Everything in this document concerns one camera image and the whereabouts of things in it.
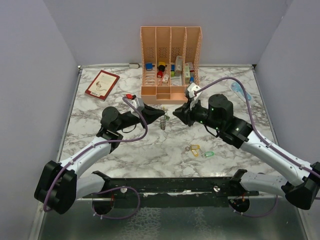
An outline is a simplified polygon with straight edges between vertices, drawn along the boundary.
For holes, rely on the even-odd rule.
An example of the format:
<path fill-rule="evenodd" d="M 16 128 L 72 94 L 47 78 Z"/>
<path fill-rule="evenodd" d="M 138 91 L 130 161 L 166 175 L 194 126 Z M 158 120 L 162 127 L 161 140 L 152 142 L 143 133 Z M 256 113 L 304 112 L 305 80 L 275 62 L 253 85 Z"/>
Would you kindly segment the metal keyring with yellow grip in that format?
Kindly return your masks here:
<path fill-rule="evenodd" d="M 164 115 L 167 115 L 167 110 L 165 109 L 164 106 L 162 107 L 162 110 L 164 111 Z M 161 116 L 160 124 L 159 124 L 160 129 L 163 130 L 163 131 L 166 129 L 166 123 L 167 123 L 167 120 L 164 120 L 164 115 Z"/>

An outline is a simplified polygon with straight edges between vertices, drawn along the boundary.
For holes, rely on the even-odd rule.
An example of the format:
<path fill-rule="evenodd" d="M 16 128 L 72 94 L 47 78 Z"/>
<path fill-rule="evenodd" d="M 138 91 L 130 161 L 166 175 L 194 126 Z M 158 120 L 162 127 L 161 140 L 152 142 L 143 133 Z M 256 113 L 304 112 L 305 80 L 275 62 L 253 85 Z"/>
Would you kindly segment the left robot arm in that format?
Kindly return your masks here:
<path fill-rule="evenodd" d="M 120 113 L 113 106 L 106 107 L 102 111 L 101 127 L 87 146 L 61 162 L 51 160 L 44 166 L 34 198 L 43 203 L 45 212 L 64 214 L 76 200 L 80 176 L 126 142 L 120 131 L 138 124 L 147 131 L 149 124 L 164 115 L 164 110 L 148 105 L 125 113 Z"/>

